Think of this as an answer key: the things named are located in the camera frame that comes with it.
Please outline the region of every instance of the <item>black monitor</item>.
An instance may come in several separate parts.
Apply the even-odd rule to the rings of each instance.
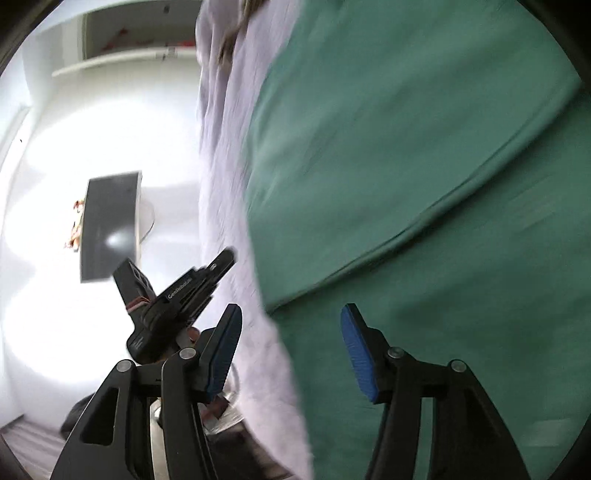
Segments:
[[[80,281],[110,278],[126,258],[139,260],[141,172],[88,182],[80,241]]]

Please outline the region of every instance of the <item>green cloth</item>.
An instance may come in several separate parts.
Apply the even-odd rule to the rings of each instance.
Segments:
[[[579,86],[517,0],[306,2],[245,141],[265,304],[416,235],[511,161]]]
[[[560,463],[591,414],[589,132],[585,94],[419,241],[272,314],[317,479],[364,478],[381,416],[359,391],[340,334],[347,302],[419,360],[465,360],[534,480]]]
[[[259,283],[317,479],[363,478],[378,432],[340,335],[348,302],[417,359],[464,359],[534,479],[568,451],[591,413],[579,86],[515,0],[304,4],[244,155]]]

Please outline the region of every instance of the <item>white wall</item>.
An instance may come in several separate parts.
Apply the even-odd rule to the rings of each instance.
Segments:
[[[19,111],[31,105],[31,95],[25,79],[22,49],[12,58],[0,76],[0,168],[12,141],[12,130]]]
[[[132,324],[113,281],[80,284],[63,249],[88,178],[142,170],[155,226],[141,268],[157,291],[200,260],[196,61],[138,61],[65,76],[15,175],[0,238],[0,319],[17,396],[58,428],[127,357]],[[206,311],[199,326],[217,319]]]
[[[41,116],[61,81],[51,74],[65,65],[63,30],[62,25],[57,25],[41,33],[32,33],[21,47],[35,119]]]

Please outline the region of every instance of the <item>metal screw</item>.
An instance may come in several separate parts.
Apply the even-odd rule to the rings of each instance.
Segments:
[[[189,360],[189,359],[193,358],[196,354],[197,354],[197,352],[195,351],[194,348],[183,348],[181,350],[180,357],[183,360]]]
[[[388,349],[388,356],[390,358],[402,358],[404,356],[404,350],[402,350],[399,346],[393,346],[392,348]]]
[[[468,368],[468,367],[461,360],[454,360],[452,362],[452,370],[454,372],[458,372],[459,374],[462,374],[466,371],[466,368]]]
[[[127,370],[129,370],[132,365],[133,363],[131,363],[130,360],[122,360],[117,364],[117,371],[121,373],[127,372]]]

